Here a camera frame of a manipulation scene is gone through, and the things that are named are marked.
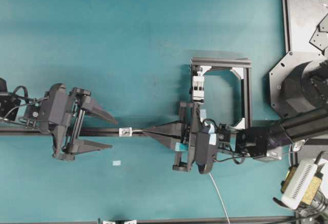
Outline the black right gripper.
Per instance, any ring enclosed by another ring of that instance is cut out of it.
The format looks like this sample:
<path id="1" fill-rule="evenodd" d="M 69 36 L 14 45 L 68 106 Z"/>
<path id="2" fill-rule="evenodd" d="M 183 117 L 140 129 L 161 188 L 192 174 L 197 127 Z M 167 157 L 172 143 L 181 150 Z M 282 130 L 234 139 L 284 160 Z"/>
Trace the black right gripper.
<path id="1" fill-rule="evenodd" d="M 181 101 L 179 104 L 180 120 L 162 125 L 143 128 L 143 134 L 160 142 L 170 150 L 175 150 L 172 169 L 189 172 L 195 160 L 196 135 L 201 130 L 201 109 L 199 103 Z M 176 135 L 157 134 L 152 132 L 182 132 Z"/>

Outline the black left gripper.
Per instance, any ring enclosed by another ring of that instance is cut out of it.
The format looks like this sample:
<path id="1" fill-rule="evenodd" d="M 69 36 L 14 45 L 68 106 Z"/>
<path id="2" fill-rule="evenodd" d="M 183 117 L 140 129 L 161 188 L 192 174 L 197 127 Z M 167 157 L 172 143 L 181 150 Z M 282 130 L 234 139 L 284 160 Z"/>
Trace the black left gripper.
<path id="1" fill-rule="evenodd" d="M 84 115 L 105 120 L 109 123 L 118 124 L 118 121 L 91 97 L 91 91 L 74 87 L 69 93 L 66 104 L 66 115 L 64 125 L 52 126 L 50 134 L 53 139 L 52 157 L 58 160 L 75 160 L 75 155 L 93 151 L 111 149 L 113 146 L 90 140 L 79 140 L 79 132 Z M 24 121 L 27 125 L 39 129 L 37 118 L 43 99 L 30 104 L 24 112 Z"/>

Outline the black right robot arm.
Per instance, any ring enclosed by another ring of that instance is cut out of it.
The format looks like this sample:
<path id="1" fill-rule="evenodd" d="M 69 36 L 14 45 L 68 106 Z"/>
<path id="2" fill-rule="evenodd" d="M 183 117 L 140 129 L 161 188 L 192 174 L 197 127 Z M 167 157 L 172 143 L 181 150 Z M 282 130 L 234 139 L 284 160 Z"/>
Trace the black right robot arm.
<path id="1" fill-rule="evenodd" d="M 175 151 L 173 170 L 188 172 L 197 164 L 200 174 L 208 174 L 220 162 L 218 153 L 241 164 L 246 158 L 269 162 L 279 160 L 281 149 L 327 134 L 327 105 L 269 126 L 236 129 L 203 117 L 200 104 L 181 102 L 179 120 L 144 128 L 142 133 Z"/>

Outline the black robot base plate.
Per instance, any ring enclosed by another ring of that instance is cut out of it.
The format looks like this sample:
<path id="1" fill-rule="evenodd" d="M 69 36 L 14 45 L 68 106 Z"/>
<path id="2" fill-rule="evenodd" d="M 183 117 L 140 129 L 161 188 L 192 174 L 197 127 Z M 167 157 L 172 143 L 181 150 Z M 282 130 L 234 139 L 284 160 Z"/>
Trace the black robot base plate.
<path id="1" fill-rule="evenodd" d="M 285 55 L 269 72 L 282 118 L 327 104 L 327 0 L 282 0 Z"/>

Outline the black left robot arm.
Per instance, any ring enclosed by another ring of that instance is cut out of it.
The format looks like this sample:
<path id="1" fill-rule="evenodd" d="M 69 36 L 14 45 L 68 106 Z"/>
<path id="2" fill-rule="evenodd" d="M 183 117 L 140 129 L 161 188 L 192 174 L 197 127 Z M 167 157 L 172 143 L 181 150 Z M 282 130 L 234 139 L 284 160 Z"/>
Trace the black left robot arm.
<path id="1" fill-rule="evenodd" d="M 76 155 L 110 148 L 109 145 L 79 139 L 85 116 L 117 124 L 117 120 L 86 89 L 64 83 L 53 84 L 41 98 L 31 98 L 25 86 L 12 92 L 1 79 L 1 121 L 49 134 L 53 139 L 52 157 L 73 161 Z"/>

